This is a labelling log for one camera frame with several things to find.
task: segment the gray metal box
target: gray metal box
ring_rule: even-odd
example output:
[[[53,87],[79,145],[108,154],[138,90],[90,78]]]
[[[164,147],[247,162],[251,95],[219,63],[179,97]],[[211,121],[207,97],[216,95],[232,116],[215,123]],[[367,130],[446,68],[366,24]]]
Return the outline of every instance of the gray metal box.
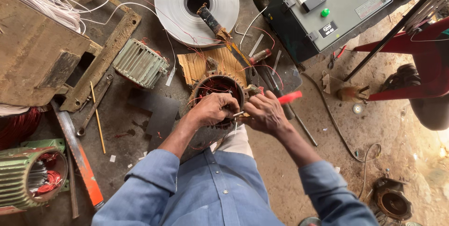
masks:
[[[295,62],[305,61],[380,11],[392,0],[313,0],[307,12],[300,0],[271,0],[264,11]],[[323,17],[321,12],[329,9]]]

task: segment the red pliers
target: red pliers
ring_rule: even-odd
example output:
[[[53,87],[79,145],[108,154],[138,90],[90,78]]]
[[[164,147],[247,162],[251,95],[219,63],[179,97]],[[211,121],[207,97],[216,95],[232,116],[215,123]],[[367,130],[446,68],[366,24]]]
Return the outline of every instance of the red pliers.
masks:
[[[338,54],[337,57],[335,57],[335,52],[332,54],[332,58],[331,58],[331,60],[330,60],[330,62],[329,62],[329,65],[327,65],[327,67],[328,67],[329,69],[334,68],[335,61],[336,61],[336,60],[343,54],[343,52],[344,52],[345,49],[346,49],[346,45],[343,46],[343,48],[341,49],[340,54]]]

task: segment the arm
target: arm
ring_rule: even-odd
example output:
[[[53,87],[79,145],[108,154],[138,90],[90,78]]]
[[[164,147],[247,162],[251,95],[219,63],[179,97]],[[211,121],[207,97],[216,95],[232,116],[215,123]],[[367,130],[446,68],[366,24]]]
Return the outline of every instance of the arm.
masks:
[[[299,167],[304,191],[323,225],[378,225],[373,213],[347,190],[347,183],[331,164],[321,159],[288,122],[276,96],[267,91],[244,106],[250,117],[239,120],[276,137]]]
[[[157,150],[126,174],[126,182],[95,214],[92,225],[157,225],[168,198],[175,193],[179,159],[196,130],[237,112],[239,104],[231,94],[212,93],[203,98]]]

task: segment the concrete floor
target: concrete floor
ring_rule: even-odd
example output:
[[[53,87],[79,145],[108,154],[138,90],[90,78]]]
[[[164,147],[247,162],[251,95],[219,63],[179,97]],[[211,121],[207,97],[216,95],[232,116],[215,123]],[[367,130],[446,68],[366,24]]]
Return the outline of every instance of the concrete floor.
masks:
[[[384,18],[379,24],[352,39],[348,49],[380,40],[398,22],[409,7],[404,5]],[[330,73],[332,94],[325,94],[327,103],[340,126],[343,136],[353,151],[359,150],[361,157],[373,143],[382,145],[379,159],[367,164],[366,186],[362,199],[373,205],[373,193],[367,195],[379,177],[403,178],[410,184],[405,186],[405,195],[413,204],[413,217],[409,220],[423,225],[445,225],[449,219],[449,131],[433,132],[423,127],[410,107],[408,100],[369,103],[362,114],[352,112],[354,103],[341,102],[335,92],[343,86],[370,85],[371,92],[378,91],[386,77],[402,64],[412,62],[411,55],[377,54],[350,82],[342,80],[367,55],[346,51],[329,71],[329,58],[307,69],[316,82],[323,71]],[[318,143],[316,152],[334,166],[348,182],[348,189],[359,194],[363,182],[363,164],[351,160],[326,112],[323,102],[313,84],[303,77],[299,88],[303,97],[292,106],[301,117]],[[306,137],[296,121],[298,131]],[[316,211],[302,189],[297,167],[285,149],[274,138],[248,129],[248,137],[258,169],[262,175],[271,208],[278,218],[289,226],[298,225],[305,217],[316,216]],[[374,155],[372,149],[368,158]]]

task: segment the wrench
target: wrench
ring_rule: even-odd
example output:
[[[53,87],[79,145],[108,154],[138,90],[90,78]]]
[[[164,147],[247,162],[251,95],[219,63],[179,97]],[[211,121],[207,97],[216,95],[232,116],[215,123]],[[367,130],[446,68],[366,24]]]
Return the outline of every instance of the wrench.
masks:
[[[78,130],[78,132],[76,132],[76,135],[78,135],[78,137],[84,136],[86,134],[86,126],[89,123],[93,113],[95,113],[95,110],[97,109],[98,104],[100,104],[101,99],[103,99],[103,96],[105,95],[106,90],[108,90],[109,85],[111,84],[113,78],[114,76],[112,74],[106,75],[106,86],[103,88],[103,91],[100,93],[100,96],[96,99],[95,103],[92,105],[92,108],[90,109],[89,114],[84,120],[83,125]]]

